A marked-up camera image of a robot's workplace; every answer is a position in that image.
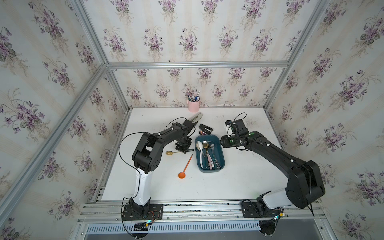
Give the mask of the white plastic spoon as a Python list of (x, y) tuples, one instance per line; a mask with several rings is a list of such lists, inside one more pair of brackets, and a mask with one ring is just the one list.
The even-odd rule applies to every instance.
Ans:
[(200, 157), (199, 157), (199, 159), (200, 159), (200, 167), (201, 167), (201, 169), (203, 169), (203, 158), (202, 158), (202, 150), (203, 150), (203, 143), (202, 142), (200, 142), (200, 141), (197, 141), (196, 142), (196, 147), (197, 147), (197, 149), (198, 149), (198, 151), (199, 151), (199, 154), (200, 154)]

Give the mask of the gold spoon green handle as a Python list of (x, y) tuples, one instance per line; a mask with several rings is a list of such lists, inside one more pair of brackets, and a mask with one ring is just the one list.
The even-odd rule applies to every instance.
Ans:
[(172, 155), (174, 155), (174, 154), (177, 154), (177, 153), (184, 153), (184, 152), (179, 152), (179, 151), (177, 151), (177, 152), (173, 152), (173, 151), (166, 151), (166, 155), (167, 156), (172, 156)]
[(203, 141), (203, 148), (205, 149), (205, 155), (206, 155), (206, 158), (207, 158), (208, 166), (210, 166), (210, 160), (209, 160), (209, 157), (208, 157), (209, 144), (208, 144), (208, 142), (206, 140)]

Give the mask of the teal plastic storage box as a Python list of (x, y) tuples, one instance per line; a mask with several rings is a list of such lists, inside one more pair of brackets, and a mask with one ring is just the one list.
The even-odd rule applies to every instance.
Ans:
[[(210, 145), (211, 144), (214, 144), (215, 145), (215, 154), (217, 156), (217, 159), (221, 165), (221, 169), (216, 169), (215, 168), (215, 164), (214, 164), (214, 161), (213, 161), (213, 164), (214, 164), (214, 168), (213, 170), (210, 170), (209, 166), (208, 166), (208, 162), (207, 162), (207, 158), (206, 158), (206, 155), (205, 155), (205, 149), (203, 148), (202, 150), (202, 158), (203, 158), (203, 169), (201, 169), (200, 167), (200, 154), (199, 154), (199, 151), (196, 147), (196, 142), (197, 141), (200, 141), (203, 143), (203, 141), (206, 140), (209, 144), (209, 148), (208, 148), (208, 151), (209, 151), (209, 154), (212, 158), (212, 161), (213, 161), (213, 156), (212, 156), (212, 151), (211, 151), (211, 148), (210, 148)], [(222, 170), (224, 167), (225, 167), (225, 158), (224, 158), (224, 153), (223, 153), (223, 150), (222, 150), (222, 146), (220, 144), (220, 139), (216, 136), (216, 135), (204, 135), (204, 136), (198, 136), (196, 137), (195, 139), (195, 151), (196, 151), (196, 161), (197, 161), (197, 166), (198, 166), (198, 169), (202, 172), (202, 173), (214, 173), (214, 172), (218, 172), (220, 170)]]

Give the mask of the steel spoon green handle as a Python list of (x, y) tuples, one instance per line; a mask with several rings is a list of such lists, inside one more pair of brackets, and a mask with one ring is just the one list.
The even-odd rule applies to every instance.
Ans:
[(215, 145), (214, 144), (211, 144), (210, 145), (210, 148), (211, 148), (211, 151), (212, 151), (212, 156), (213, 156), (213, 161), (214, 161), (214, 164), (215, 164), (215, 168), (216, 169), (221, 169), (221, 165), (217, 159), (217, 156), (215, 154)]

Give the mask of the orange plastic spoon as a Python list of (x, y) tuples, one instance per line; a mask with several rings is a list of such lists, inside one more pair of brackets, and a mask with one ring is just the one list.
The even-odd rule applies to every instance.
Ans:
[(178, 174), (178, 177), (179, 177), (180, 179), (184, 179), (184, 178), (186, 177), (186, 170), (187, 170), (187, 168), (188, 168), (188, 166), (189, 166), (189, 164), (190, 164), (192, 158), (193, 158), (193, 154), (192, 154), (191, 157), (189, 158), (189, 160), (188, 160), (187, 164), (185, 165), (183, 171), (180, 172), (180, 173)]

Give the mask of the steel spoon pink handle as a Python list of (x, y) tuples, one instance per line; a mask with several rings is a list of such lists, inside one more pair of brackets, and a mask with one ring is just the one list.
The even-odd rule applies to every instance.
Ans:
[(207, 155), (207, 159), (208, 159), (208, 163), (209, 163), (209, 168), (210, 168), (210, 170), (213, 170), (214, 164), (213, 164), (212, 158), (211, 158), (208, 150), (206, 150), (206, 155)]

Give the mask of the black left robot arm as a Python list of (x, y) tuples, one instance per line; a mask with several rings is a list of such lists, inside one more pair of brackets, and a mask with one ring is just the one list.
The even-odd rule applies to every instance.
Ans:
[(150, 188), (152, 172), (159, 166), (166, 145), (176, 142), (176, 150), (186, 154), (192, 144), (190, 132), (197, 122), (185, 120), (183, 123), (172, 123), (162, 132), (148, 133), (141, 136), (132, 156), (134, 168), (137, 171), (137, 191), (129, 199), (129, 206), (138, 214), (146, 215), (150, 205)]

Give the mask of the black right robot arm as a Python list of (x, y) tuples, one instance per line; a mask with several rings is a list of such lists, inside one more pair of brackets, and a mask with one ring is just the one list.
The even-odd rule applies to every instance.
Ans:
[(326, 193), (317, 163), (312, 160), (306, 162), (288, 154), (257, 131), (243, 136), (222, 136), (220, 143), (224, 148), (244, 147), (262, 156), (287, 177), (284, 189), (260, 196), (262, 205), (268, 209), (284, 206), (304, 209)]

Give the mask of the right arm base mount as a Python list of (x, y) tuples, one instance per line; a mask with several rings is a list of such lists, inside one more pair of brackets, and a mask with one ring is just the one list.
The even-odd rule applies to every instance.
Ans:
[(242, 200), (241, 208), (244, 218), (278, 219), (283, 215), (284, 212), (282, 207), (269, 209), (261, 200)]

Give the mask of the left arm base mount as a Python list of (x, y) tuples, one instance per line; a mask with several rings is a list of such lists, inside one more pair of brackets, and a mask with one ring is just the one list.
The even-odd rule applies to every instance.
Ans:
[(124, 204), (122, 212), (123, 221), (161, 220), (163, 218), (163, 204), (149, 204), (144, 207), (132, 207)]

